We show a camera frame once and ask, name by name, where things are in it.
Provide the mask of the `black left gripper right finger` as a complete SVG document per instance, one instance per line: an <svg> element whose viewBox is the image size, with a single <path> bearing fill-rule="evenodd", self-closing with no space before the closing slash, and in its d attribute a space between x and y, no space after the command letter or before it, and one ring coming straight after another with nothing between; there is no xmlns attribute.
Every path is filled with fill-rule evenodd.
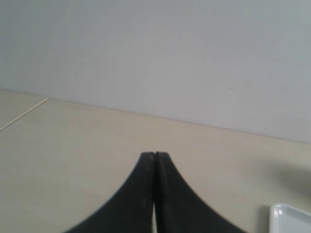
<svg viewBox="0 0 311 233"><path fill-rule="evenodd" d="M200 199L166 152L155 153L154 204L159 233L243 232Z"/></svg>

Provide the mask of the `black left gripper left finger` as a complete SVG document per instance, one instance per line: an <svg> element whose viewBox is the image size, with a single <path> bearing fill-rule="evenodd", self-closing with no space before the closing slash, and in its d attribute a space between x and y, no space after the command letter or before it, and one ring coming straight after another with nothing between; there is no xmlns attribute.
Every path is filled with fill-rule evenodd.
<svg viewBox="0 0 311 233"><path fill-rule="evenodd" d="M155 154L144 152L118 191L68 233L150 233Z"/></svg>

